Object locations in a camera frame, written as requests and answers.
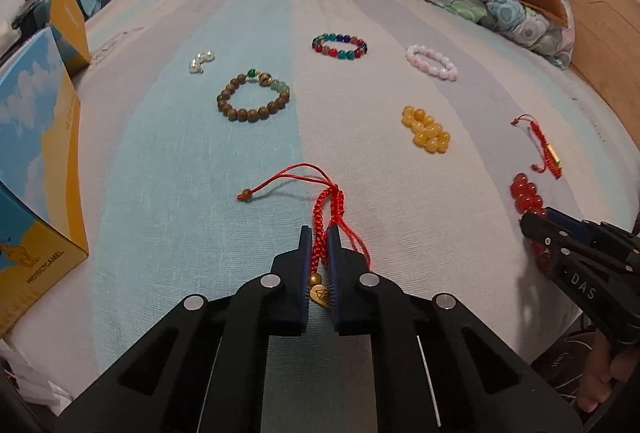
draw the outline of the pearl bracelet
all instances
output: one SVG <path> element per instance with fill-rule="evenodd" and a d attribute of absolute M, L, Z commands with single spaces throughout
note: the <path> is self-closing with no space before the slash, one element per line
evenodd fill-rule
<path fill-rule="evenodd" d="M 444 68 L 438 68 L 429 64 L 427 58 L 438 61 Z M 431 76 L 439 77 L 443 80 L 448 79 L 449 81 L 458 79 L 458 69 L 451 60 L 443 56 L 440 52 L 426 48 L 424 45 L 411 45 L 411 47 L 406 50 L 406 59 L 411 65 Z"/>

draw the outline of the red string bracelet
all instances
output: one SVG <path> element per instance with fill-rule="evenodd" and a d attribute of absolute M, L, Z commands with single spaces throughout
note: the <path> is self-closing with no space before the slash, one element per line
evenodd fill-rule
<path fill-rule="evenodd" d="M 527 121 L 530 124 L 531 131 L 538 137 L 540 141 L 540 155 L 542 155 L 542 160 L 544 163 L 544 167 L 538 166 L 537 164 L 532 164 L 531 169 L 533 171 L 537 171 L 538 173 L 543 173 L 548 168 L 551 173 L 553 173 L 556 179 L 559 179 L 562 176 L 562 167 L 560 166 L 560 159 L 556 152 L 549 144 L 548 140 L 546 140 L 545 134 L 540 130 L 540 125 L 535 117 L 530 116 L 529 114 L 522 114 L 519 118 L 511 121 L 513 126 L 516 126 L 520 121 Z"/>
<path fill-rule="evenodd" d="M 303 166 L 315 169 L 319 172 L 319 174 L 321 174 L 322 178 L 306 177 L 288 173 L 288 171 L 292 169 L 300 168 Z M 327 267 L 326 229 L 324 228 L 324 224 L 322 223 L 322 206 L 326 202 L 327 198 L 331 198 L 331 218 L 329 219 L 327 227 L 329 227 L 329 225 L 338 225 L 338 227 L 340 227 L 344 234 L 349 238 L 352 249 L 354 251 L 362 253 L 367 259 L 367 267 L 370 267 L 371 257 L 369 256 L 367 246 L 364 244 L 358 234 L 355 233 L 342 218 L 344 215 L 344 193 L 342 192 L 342 190 L 340 190 L 340 188 L 338 188 L 337 184 L 334 184 L 334 182 L 327 176 L 324 171 L 318 168 L 318 166 L 314 166 L 313 164 L 309 164 L 306 162 L 289 166 L 288 168 L 278 171 L 273 177 L 266 180 L 258 187 L 255 187 L 254 189 L 242 190 L 242 193 L 240 193 L 236 197 L 236 199 L 241 202 L 249 202 L 251 201 L 251 198 L 253 197 L 255 192 L 260 191 L 265 186 L 269 185 L 271 182 L 279 178 L 292 178 L 326 186 L 326 188 L 318 195 L 316 204 L 314 205 L 313 209 L 313 228 L 316 238 L 314 239 L 314 244 L 311 251 L 311 274 L 309 275 L 309 282 L 311 285 L 319 285 L 322 283 L 322 278 L 318 274 L 319 262 L 322 260 L 322 264 Z"/>

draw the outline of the bed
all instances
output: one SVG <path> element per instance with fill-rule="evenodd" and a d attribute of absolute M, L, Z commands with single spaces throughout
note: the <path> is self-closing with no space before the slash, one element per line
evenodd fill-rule
<path fill-rule="evenodd" d="M 317 164 L 344 191 L 376 272 L 410 294 L 453 293 L 527 361 L 578 309 L 532 262 L 513 176 L 527 172 L 546 205 L 578 219 L 630 229 L 638 214 L 640 153 L 591 87 L 422 0 L 113 0 L 87 29 L 94 61 L 76 87 L 90 257 L 10 335 L 72 395 L 183 296 L 228 295 L 296 247 L 318 189 L 282 183 L 236 201 L 290 164 Z M 369 53 L 316 54 L 324 32 L 358 35 Z M 412 68 L 411 44 L 450 57 L 459 79 Z M 203 50 L 215 60 L 190 74 Z M 290 84 L 291 101 L 268 120 L 232 123 L 216 96 L 249 68 Z M 243 87 L 238 100 L 264 104 L 265 90 Z M 412 144 L 405 105 L 445 126 L 446 154 Z M 561 179 L 530 171 L 535 142 L 510 125 L 522 113 L 540 121 Z M 270 344 L 264 431 L 375 431 L 368 349 L 337 337 L 312 305 L 306 336 Z"/>

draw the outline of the box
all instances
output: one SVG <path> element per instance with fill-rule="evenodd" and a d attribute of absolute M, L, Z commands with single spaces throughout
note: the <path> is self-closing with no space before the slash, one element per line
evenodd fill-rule
<path fill-rule="evenodd" d="M 0 337 L 88 256 L 80 105 L 68 70 L 89 60 L 84 18 L 71 2 L 52 0 L 50 26 L 0 69 Z"/>

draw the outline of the person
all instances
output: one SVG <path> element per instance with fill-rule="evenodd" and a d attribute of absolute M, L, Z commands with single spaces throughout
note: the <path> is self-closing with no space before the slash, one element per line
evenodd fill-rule
<path fill-rule="evenodd" d="M 596 330 L 576 398 L 576 404 L 587 413 L 595 411 L 611 396 L 612 380 L 626 383 L 640 360 L 640 347 L 625 350 L 615 357 L 611 356 L 610 351 L 607 338 Z"/>

